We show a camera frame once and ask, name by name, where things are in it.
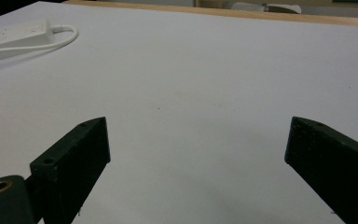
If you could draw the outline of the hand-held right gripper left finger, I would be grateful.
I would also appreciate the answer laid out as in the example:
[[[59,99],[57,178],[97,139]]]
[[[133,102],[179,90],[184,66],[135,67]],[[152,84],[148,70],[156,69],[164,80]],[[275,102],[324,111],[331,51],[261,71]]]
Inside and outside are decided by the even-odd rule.
[[[32,161],[45,224],[71,224],[110,161],[104,117],[76,125]]]

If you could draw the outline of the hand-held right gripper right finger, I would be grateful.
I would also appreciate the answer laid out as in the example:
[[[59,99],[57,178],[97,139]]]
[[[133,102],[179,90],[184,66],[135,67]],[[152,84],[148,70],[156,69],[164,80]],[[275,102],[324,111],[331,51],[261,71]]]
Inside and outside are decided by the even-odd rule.
[[[293,117],[284,160],[345,224],[358,224],[358,142],[318,121]]]

